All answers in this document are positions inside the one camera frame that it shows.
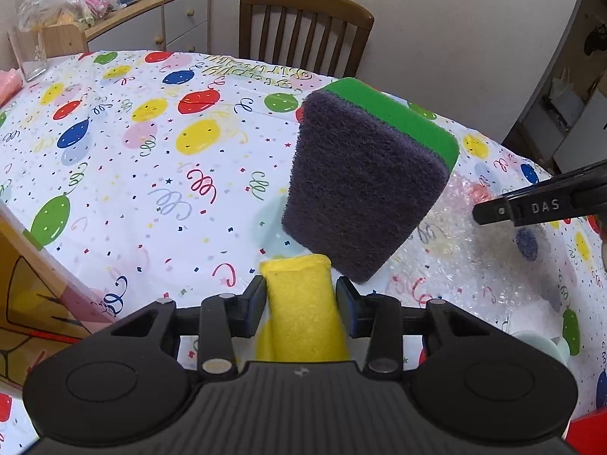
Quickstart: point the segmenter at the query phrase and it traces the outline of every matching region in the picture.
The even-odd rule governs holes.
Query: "sponge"
[[[346,361],[344,326],[324,255],[262,262],[270,321],[265,333],[268,359],[293,363]]]
[[[366,282],[432,208],[458,144],[355,78],[312,92],[303,111],[283,228]]]

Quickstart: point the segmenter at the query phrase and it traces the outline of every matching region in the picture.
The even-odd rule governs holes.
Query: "green balloon print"
[[[563,338],[569,344],[571,355],[580,354],[580,325],[576,312],[569,308],[563,313]]]
[[[428,111],[427,109],[423,109],[423,107],[414,104],[413,102],[409,102],[409,109],[415,111],[418,115],[423,116],[427,119],[436,119],[436,115],[432,113],[432,111]]]
[[[95,63],[99,63],[99,65],[107,65],[109,62],[114,61],[116,57],[118,57],[118,53],[116,53],[116,51],[100,54],[97,58],[95,58]]]
[[[283,92],[277,92],[266,96],[263,100],[266,107],[275,113],[288,113],[294,111],[299,106],[299,102],[293,96],[293,94],[285,94]]]
[[[66,228],[70,216],[70,201],[65,195],[52,198],[34,217],[31,223],[30,237],[40,246],[46,246],[59,237]]]

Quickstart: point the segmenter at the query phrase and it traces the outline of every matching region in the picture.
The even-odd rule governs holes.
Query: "glass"
[[[26,82],[46,71],[47,59],[37,6],[28,13],[26,22],[19,22],[19,16],[11,19],[8,24],[8,39]]]

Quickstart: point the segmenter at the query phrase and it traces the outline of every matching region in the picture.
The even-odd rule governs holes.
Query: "tablecloth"
[[[117,319],[158,297],[184,307],[240,293],[260,261],[307,252],[280,216],[302,100],[332,80],[158,51],[54,62],[0,112],[1,201]],[[476,226],[475,202],[548,174],[479,132],[399,101],[449,130],[460,156],[436,206],[360,292],[408,306],[442,296],[507,331],[525,307],[541,309],[548,328],[565,317],[572,349],[579,345],[569,361],[580,387],[575,415],[604,404],[607,276],[594,220]],[[517,328],[533,328],[533,319],[522,320]],[[406,342],[406,367],[420,348]],[[194,351],[184,340],[181,362],[193,364]]]

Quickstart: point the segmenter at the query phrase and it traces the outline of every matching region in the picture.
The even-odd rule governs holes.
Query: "wooden chair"
[[[240,42],[239,56],[242,59],[251,59],[251,28],[253,20],[253,5],[265,5],[265,15],[263,18],[263,26],[261,39],[259,43],[259,59],[265,61],[266,47],[268,45],[269,21],[272,6],[280,7],[280,20],[276,31],[274,41],[274,53],[272,53],[272,64],[277,65],[282,48],[283,36],[285,33],[286,13],[287,9],[297,10],[293,30],[291,33],[291,41],[286,56],[286,66],[293,66],[295,58],[295,50],[297,48],[297,40],[302,21],[303,12],[312,13],[308,36],[305,41],[300,68],[308,69],[308,60],[314,40],[315,29],[318,24],[318,15],[324,14],[327,16],[325,30],[322,33],[321,43],[316,56],[316,62],[312,71],[314,73],[321,72],[321,66],[327,51],[327,43],[331,34],[333,19],[342,22],[335,48],[329,64],[329,75],[334,75],[338,66],[339,55],[341,54],[344,45],[344,38],[348,24],[356,26],[356,34],[350,48],[350,56],[345,65],[344,77],[353,77],[356,75],[360,58],[365,50],[366,40],[373,27],[375,18],[368,10],[360,6],[358,3],[350,0],[241,0],[241,22],[240,22]]]

